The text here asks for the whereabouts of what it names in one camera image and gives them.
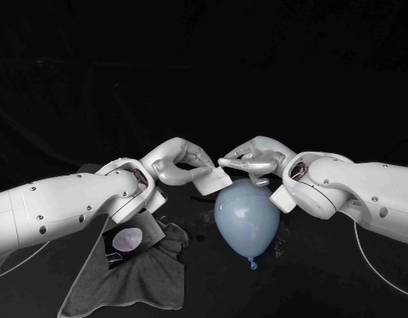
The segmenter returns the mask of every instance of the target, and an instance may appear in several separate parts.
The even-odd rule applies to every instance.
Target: wire
[[[354,222],[354,234],[355,234],[355,240],[357,240],[357,242],[358,242],[358,231],[357,231],[357,229],[355,229],[355,222]],[[358,250],[361,251],[364,260],[366,260],[366,262],[367,262],[367,264],[368,264],[371,270],[373,270],[374,273],[380,276],[381,280],[383,280],[397,291],[400,291],[400,293],[404,293],[404,294],[408,295],[408,292],[403,291],[399,287],[396,287],[396,286],[386,280],[386,278],[380,275],[380,273],[377,272],[377,270],[373,268],[373,266],[371,266],[371,264],[370,264],[370,261],[367,260],[366,254],[364,254],[364,252],[363,252],[363,248],[361,248],[360,242],[358,242]]]
[[[5,271],[5,272],[0,275],[0,277],[4,276],[11,270],[14,270],[14,269],[38,253],[38,251],[46,247],[46,245],[47,245],[49,243],[50,243],[50,241],[46,242],[46,244],[38,248],[38,250],[31,254],[31,256],[30,256],[21,263],[18,263],[8,271]]]

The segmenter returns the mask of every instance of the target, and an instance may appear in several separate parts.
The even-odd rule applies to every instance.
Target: black backdrop
[[[408,166],[408,1],[0,4],[0,191],[256,135]]]

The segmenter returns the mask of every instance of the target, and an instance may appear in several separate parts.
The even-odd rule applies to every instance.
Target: robotic hand
[[[196,167],[175,167],[184,162]],[[0,193],[0,255],[82,230],[99,214],[115,223],[167,198],[155,180],[178,186],[208,175],[204,150],[181,138],[167,140],[139,160],[119,158],[95,174],[79,173],[31,182]]]
[[[270,201],[283,213],[295,206],[319,219],[342,212],[367,230],[408,243],[408,168],[379,162],[355,164],[338,154],[295,154],[283,144],[257,136],[217,160],[249,173],[255,186],[265,174],[282,178]]]

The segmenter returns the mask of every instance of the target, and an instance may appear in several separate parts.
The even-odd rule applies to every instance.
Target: balloon image
[[[257,267],[253,258],[263,253],[279,225],[279,209],[270,195],[268,187],[256,187],[249,179],[239,179],[220,190],[214,203],[220,235],[250,261],[252,270]]]
[[[115,235],[112,239],[112,246],[121,252],[129,252],[138,247],[141,240],[142,231],[136,227],[132,227],[129,229],[123,229]]]

